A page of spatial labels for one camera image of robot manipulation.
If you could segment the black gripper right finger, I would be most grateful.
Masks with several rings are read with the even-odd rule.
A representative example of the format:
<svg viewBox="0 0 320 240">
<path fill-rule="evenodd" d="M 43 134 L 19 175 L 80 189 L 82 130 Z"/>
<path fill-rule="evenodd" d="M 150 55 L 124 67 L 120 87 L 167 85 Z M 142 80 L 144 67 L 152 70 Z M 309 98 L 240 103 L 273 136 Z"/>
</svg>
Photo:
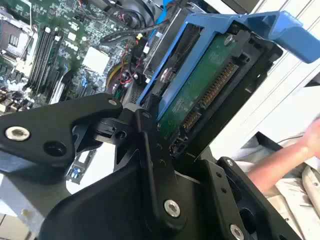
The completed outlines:
<svg viewBox="0 0 320 240">
<path fill-rule="evenodd" d="M 207 222 L 215 240 L 298 240 L 247 175 L 228 157 L 201 160 L 197 172 L 203 186 Z"/>
</svg>

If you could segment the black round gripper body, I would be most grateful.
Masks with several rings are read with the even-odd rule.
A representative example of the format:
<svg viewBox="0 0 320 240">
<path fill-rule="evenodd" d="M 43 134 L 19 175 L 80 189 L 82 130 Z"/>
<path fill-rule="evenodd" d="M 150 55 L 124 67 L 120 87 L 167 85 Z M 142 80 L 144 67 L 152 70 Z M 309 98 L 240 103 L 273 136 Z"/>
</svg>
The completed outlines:
<svg viewBox="0 0 320 240">
<path fill-rule="evenodd" d="M 174 171 L 168 150 L 142 146 L 125 166 L 62 200 L 41 240 L 222 239 L 216 207 L 224 170 L 201 161 L 191 176 Z"/>
</svg>

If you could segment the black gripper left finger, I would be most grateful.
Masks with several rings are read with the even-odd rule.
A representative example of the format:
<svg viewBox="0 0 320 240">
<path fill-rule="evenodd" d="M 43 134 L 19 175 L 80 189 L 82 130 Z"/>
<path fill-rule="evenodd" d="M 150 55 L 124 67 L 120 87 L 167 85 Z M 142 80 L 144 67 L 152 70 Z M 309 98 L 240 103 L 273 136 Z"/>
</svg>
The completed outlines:
<svg viewBox="0 0 320 240">
<path fill-rule="evenodd" d="M 147 111 L 99 93 L 3 115 L 0 171 L 48 188 L 65 179 L 77 153 L 103 142 L 115 145 L 119 169 L 140 147 L 168 151 Z"/>
</svg>

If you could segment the bare person hand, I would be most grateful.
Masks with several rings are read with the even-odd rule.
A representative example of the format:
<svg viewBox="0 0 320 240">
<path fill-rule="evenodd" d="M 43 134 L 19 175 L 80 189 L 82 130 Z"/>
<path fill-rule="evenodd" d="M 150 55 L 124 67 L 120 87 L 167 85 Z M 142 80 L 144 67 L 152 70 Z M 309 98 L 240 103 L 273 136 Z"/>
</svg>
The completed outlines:
<svg viewBox="0 0 320 240">
<path fill-rule="evenodd" d="M 317 119 L 304 133 L 304 145 L 307 147 L 310 156 L 320 158 L 320 120 Z"/>
</svg>

